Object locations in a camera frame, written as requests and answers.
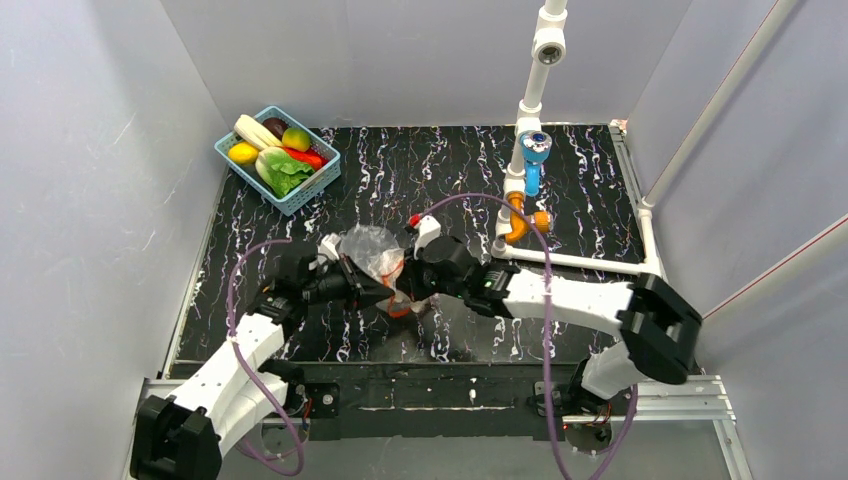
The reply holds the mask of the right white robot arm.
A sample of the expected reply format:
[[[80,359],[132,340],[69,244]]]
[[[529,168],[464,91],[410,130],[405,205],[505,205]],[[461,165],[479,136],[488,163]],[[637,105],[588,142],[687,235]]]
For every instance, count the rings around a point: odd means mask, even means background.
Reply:
[[[702,325],[700,314],[654,274],[617,283],[545,278],[482,262],[451,236],[408,250],[396,285],[413,301],[444,294],[483,316],[550,319],[617,338],[580,364],[567,392],[573,400],[600,403],[645,379],[685,383]]]

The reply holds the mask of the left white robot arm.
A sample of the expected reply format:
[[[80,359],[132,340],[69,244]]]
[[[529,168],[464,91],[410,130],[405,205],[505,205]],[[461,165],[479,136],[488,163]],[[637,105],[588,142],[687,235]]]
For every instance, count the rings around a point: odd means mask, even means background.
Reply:
[[[303,322],[309,306],[342,301],[374,306],[394,294],[346,255],[317,252],[282,262],[242,316],[227,299],[228,336],[189,379],[145,398],[136,414],[128,475],[132,479],[215,479],[222,460],[268,414],[287,415],[294,371],[264,372]]]

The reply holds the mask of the clear zip bag orange zipper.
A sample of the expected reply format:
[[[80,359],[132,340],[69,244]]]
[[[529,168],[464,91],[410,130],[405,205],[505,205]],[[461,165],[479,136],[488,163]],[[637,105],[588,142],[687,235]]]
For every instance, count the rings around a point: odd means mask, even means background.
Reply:
[[[391,318],[422,314],[431,309],[429,300],[412,300],[399,290],[398,281],[405,272],[405,250],[396,236],[381,226],[357,224],[341,234],[338,246],[371,279],[392,290],[392,295],[376,307]]]

